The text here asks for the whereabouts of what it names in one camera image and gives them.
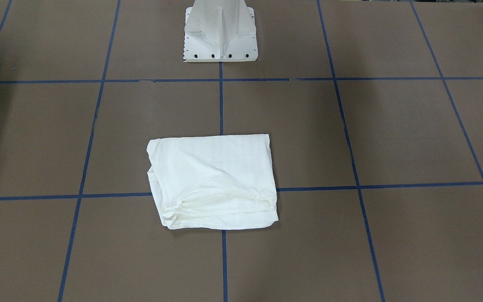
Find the white long-sleeve printed t-shirt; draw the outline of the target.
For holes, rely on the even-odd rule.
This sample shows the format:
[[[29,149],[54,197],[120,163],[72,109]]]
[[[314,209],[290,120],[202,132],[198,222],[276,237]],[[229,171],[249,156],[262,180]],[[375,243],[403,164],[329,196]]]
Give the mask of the white long-sleeve printed t-shirt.
[[[152,139],[146,151],[163,227],[235,231],[279,220],[268,134]]]

